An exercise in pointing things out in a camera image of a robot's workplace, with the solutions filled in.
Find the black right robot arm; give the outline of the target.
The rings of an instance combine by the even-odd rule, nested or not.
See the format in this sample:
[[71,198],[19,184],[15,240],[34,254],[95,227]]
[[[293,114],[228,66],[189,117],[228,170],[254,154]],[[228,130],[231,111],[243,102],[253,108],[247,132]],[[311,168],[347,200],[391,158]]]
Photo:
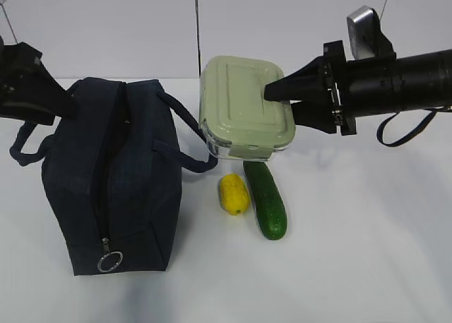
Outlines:
[[347,17],[353,58],[343,42],[328,42],[305,67],[265,87],[268,101],[289,102],[295,124],[327,134],[355,135],[356,119],[426,110],[393,147],[413,139],[440,112],[451,111],[451,51],[399,58],[378,13],[362,6]]

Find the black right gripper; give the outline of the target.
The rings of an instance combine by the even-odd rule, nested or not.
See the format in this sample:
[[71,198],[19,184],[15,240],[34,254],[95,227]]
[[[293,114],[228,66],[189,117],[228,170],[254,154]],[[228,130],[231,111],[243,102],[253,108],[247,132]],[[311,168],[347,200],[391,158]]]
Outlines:
[[[297,126],[327,134],[335,128],[342,136],[356,135],[356,120],[346,109],[350,94],[347,60],[342,40],[323,44],[323,56],[282,79],[266,85],[268,101],[301,101],[291,104]],[[327,102],[328,106],[310,102]]]

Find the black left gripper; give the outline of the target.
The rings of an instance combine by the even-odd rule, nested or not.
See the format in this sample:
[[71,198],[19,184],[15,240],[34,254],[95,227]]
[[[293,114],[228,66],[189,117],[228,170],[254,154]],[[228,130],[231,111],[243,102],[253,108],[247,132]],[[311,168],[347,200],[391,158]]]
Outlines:
[[56,116],[73,118],[77,103],[50,75],[42,53],[21,42],[1,42],[1,116],[52,125]]

